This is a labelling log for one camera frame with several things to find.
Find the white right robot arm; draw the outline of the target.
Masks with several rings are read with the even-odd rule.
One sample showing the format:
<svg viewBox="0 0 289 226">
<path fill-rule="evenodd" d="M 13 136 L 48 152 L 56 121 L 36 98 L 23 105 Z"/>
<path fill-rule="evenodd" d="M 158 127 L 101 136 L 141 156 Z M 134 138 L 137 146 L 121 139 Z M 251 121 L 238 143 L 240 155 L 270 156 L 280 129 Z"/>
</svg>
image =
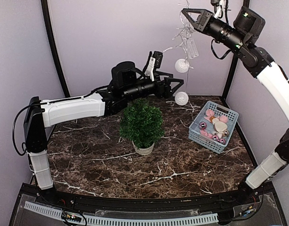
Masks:
<svg viewBox="0 0 289 226">
<path fill-rule="evenodd" d="M 256 45 L 265 20 L 248 7 L 241 7 L 233 26 L 201 8 L 184 8 L 182 14 L 198 32 L 222 43 L 238 57 L 249 74 L 268 91 L 271 99 L 289 123 L 289 78 L 273 57 Z M 289 164 L 289 127 L 276 148 L 241 182 L 234 193 L 238 204 L 252 197 L 252 190 Z"/>
</svg>

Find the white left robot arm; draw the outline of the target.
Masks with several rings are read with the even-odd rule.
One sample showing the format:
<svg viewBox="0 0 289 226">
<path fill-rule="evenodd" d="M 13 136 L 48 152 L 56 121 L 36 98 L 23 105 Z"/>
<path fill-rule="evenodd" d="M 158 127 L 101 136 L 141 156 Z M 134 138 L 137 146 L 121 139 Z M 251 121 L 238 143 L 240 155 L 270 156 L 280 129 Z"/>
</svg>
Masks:
<svg viewBox="0 0 289 226">
<path fill-rule="evenodd" d="M 57 100 L 41 101 L 39 97 L 30 100 L 24 120 L 25 147 L 32 172 L 42 190 L 41 196 L 48 204 L 57 205 L 60 194 L 53 189 L 45 129 L 83 118 L 112 116 L 126 108 L 129 101 L 149 95 L 171 97 L 184 80 L 158 71 L 159 67 L 159 64 L 148 65 L 148 73 L 144 73 L 134 62 L 121 62 L 112 68 L 111 82 L 90 94 Z"/>
</svg>

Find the clear string light garland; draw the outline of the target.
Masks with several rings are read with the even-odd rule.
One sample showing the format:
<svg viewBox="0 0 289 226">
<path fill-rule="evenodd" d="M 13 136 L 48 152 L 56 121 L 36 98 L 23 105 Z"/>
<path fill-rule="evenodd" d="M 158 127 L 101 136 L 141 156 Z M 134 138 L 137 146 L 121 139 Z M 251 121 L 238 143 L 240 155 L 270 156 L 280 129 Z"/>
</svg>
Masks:
<svg viewBox="0 0 289 226">
<path fill-rule="evenodd" d="M 184 106 L 189 102 L 189 95 L 187 92 L 189 74 L 190 71 L 194 69 L 194 67 L 191 66 L 190 61 L 198 57 L 199 53 L 196 47 L 196 43 L 193 39 L 193 33 L 195 32 L 195 30 L 191 27 L 190 22 L 186 19 L 182 12 L 179 13 L 179 17 L 182 27 L 178 28 L 179 31 L 172 40 L 179 38 L 180 43 L 163 50 L 163 52 L 165 53 L 167 51 L 180 48 L 184 53 L 184 57 L 179 58 L 174 64 L 175 70 L 178 73 L 186 73 L 185 88 L 183 91 L 177 92 L 174 97 L 175 103 L 177 105 Z"/>
</svg>

